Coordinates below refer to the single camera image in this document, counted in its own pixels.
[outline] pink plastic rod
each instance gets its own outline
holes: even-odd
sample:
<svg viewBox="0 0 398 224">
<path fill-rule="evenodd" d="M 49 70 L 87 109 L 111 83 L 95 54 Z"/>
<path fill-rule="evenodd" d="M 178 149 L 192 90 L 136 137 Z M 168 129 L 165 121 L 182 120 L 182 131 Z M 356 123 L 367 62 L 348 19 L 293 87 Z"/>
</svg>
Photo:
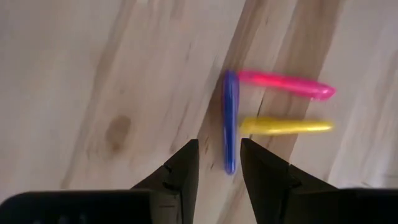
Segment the pink plastic rod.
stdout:
<svg viewBox="0 0 398 224">
<path fill-rule="evenodd" d="M 241 82 L 276 87 L 315 100 L 327 100 L 336 92 L 333 87 L 323 83 L 276 73 L 242 70 L 238 72 L 238 77 Z"/>
</svg>

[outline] black robotic claw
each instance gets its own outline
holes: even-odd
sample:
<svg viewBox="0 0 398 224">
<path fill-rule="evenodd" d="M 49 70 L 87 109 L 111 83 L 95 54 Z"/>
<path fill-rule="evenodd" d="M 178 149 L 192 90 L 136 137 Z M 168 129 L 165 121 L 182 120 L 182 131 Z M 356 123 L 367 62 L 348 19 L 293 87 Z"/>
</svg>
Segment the black robotic claw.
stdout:
<svg viewBox="0 0 398 224">
<path fill-rule="evenodd" d="M 258 223 L 398 223 L 398 191 L 337 189 L 242 139 L 243 177 Z M 0 206 L 0 223 L 192 223 L 198 141 L 130 190 L 31 192 Z"/>
</svg>

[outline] wood grain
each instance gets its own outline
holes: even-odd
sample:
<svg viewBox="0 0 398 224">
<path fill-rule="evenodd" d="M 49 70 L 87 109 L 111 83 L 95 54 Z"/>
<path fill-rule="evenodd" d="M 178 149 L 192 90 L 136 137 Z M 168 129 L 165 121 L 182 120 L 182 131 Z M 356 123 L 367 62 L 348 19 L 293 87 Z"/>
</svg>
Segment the wood grain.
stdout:
<svg viewBox="0 0 398 224">
<path fill-rule="evenodd" d="M 126 189 L 198 138 L 195 223 L 255 223 L 239 156 L 235 175 L 223 170 L 227 68 L 338 90 L 320 103 L 241 85 L 239 119 L 336 128 L 239 138 L 339 187 L 396 187 L 397 10 L 395 0 L 0 1 L 0 200 Z"/>
<path fill-rule="evenodd" d="M 0 1 L 0 200 L 59 189 L 120 1 Z"/>
</svg>

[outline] wooden surface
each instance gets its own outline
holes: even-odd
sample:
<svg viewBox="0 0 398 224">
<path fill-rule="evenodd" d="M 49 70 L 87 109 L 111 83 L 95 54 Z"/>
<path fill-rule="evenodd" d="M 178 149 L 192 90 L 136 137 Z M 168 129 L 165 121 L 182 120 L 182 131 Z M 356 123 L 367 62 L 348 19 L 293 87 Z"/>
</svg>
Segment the wooden surface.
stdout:
<svg viewBox="0 0 398 224">
<path fill-rule="evenodd" d="M 0 1 L 0 200 L 126 189 L 198 138 L 195 223 L 255 223 L 240 165 L 223 170 L 226 68 L 337 89 L 320 103 L 241 85 L 239 118 L 336 128 L 239 137 L 339 187 L 397 187 L 397 10 L 395 0 Z"/>
</svg>

